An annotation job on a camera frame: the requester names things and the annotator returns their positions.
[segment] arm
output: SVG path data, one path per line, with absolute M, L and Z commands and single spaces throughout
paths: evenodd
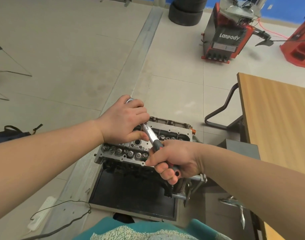
M 0 143 L 0 218 L 104 142 L 148 141 L 134 127 L 147 122 L 143 102 L 122 96 L 96 120 Z
M 169 140 L 146 165 L 156 165 L 171 184 L 178 179 L 166 160 L 181 165 L 183 177 L 205 173 L 285 239 L 305 239 L 305 174 L 216 146 Z

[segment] power strip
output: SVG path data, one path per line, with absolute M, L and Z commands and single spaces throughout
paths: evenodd
M 45 202 L 42 204 L 42 206 L 39 208 L 38 211 L 46 209 L 48 207 L 52 207 L 56 201 L 57 199 L 52 196 L 47 197 L 47 199 L 45 200 Z M 45 217 L 47 216 L 50 210 L 51 209 L 43 210 L 33 216 L 33 219 L 30 221 L 30 223 L 27 226 L 30 232 L 35 231 L 40 226 L 40 224 L 45 219 Z

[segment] black tire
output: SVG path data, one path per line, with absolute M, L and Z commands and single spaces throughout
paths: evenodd
M 204 10 L 208 0 L 174 0 L 177 9 L 184 12 L 201 12 Z
M 174 3 L 171 3 L 168 18 L 175 24 L 182 26 L 194 26 L 199 23 L 202 13 L 203 11 L 197 13 L 183 12 L 177 9 L 174 6 Z

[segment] person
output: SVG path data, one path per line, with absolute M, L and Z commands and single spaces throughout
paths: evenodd
M 98 119 L 0 143 L 0 218 L 102 143 L 148 141 L 133 129 L 149 114 L 138 99 L 125 104 L 129 98 L 120 97 Z M 285 239 L 305 239 L 305 174 L 212 145 L 167 140 L 159 151 L 150 150 L 146 165 L 170 184 L 178 177 L 165 161 L 179 165 L 181 177 L 205 173 Z M 198 221 L 183 230 L 104 218 L 90 230 L 76 239 L 228 239 Z

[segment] black and red handle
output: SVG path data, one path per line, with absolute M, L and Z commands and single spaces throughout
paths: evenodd
M 154 140 L 152 143 L 152 146 L 156 151 L 160 150 L 161 148 L 164 147 L 164 145 L 159 141 L 159 140 Z M 179 170 L 179 166 L 178 165 L 173 165 L 172 163 L 166 161 L 166 163 L 168 164 L 168 167 L 171 168 L 172 170 L 174 170 L 174 174 L 179 177 L 180 176 L 180 170 Z

